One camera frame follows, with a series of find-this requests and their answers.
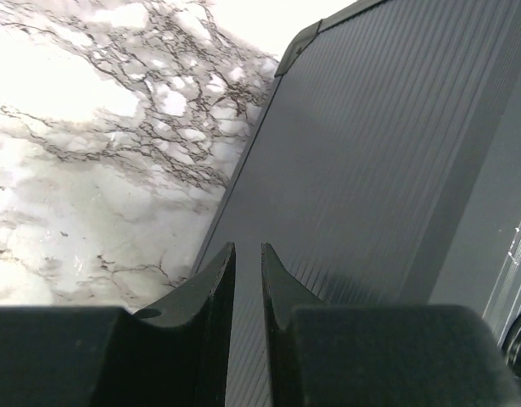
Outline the black foam-lined poker case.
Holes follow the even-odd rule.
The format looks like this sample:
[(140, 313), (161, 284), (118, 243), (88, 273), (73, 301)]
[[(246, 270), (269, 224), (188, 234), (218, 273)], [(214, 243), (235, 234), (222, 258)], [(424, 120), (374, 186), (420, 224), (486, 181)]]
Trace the black foam-lined poker case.
[(272, 404), (261, 247), (323, 303), (458, 305), (521, 382), (521, 1), (360, 1), (289, 44), (196, 259), (229, 406)]

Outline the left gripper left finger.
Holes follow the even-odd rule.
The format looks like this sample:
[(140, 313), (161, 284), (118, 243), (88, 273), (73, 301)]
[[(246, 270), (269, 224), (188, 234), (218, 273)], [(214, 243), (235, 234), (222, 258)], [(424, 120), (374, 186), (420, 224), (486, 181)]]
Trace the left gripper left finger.
[(222, 406), (236, 253), (150, 306), (0, 307), (0, 406)]

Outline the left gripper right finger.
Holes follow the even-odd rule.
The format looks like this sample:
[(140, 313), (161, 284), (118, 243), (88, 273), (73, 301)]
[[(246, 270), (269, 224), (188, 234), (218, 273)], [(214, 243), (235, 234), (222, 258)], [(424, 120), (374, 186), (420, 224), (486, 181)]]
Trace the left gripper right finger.
[(261, 247), (275, 406), (519, 406), (489, 327), (458, 305), (323, 303)]

